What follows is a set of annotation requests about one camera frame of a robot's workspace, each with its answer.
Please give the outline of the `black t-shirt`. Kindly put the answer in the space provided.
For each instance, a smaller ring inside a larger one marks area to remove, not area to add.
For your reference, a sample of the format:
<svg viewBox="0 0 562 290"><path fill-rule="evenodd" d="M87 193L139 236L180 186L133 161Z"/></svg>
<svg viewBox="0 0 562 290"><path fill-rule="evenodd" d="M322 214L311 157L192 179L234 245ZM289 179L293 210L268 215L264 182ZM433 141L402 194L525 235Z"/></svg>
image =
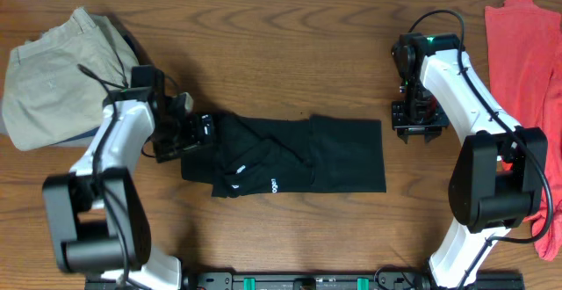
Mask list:
<svg viewBox="0 0 562 290"><path fill-rule="evenodd" d="M212 185L214 197L386 190L378 120L214 119L214 144L181 160L183 179Z"/></svg>

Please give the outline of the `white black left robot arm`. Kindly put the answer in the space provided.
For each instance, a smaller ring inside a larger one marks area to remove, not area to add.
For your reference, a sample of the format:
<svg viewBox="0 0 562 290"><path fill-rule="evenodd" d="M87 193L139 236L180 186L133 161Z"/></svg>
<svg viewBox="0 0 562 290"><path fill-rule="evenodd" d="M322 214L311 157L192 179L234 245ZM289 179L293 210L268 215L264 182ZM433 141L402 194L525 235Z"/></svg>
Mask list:
<svg viewBox="0 0 562 290"><path fill-rule="evenodd" d="M58 268L116 289L180 289L182 264L151 241L148 218L133 184L147 141L168 162L213 143L209 114L190 111L191 96L156 88L111 91L104 120L69 172L42 186Z"/></svg>

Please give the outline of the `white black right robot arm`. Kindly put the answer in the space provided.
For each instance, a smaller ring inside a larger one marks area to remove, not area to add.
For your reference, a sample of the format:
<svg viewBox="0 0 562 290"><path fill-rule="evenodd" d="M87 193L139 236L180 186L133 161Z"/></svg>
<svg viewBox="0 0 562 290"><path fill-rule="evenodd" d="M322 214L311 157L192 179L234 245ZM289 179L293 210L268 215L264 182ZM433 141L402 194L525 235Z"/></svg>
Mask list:
<svg viewBox="0 0 562 290"><path fill-rule="evenodd" d="M517 272L480 272L486 256L512 228L535 214L544 189L547 139L523 127L491 96L454 33L410 31L392 57L405 98L392 103L392 126L407 141L431 141L452 126L461 150L448 200L453 221L425 272L380 272L393 289L522 289Z"/></svg>

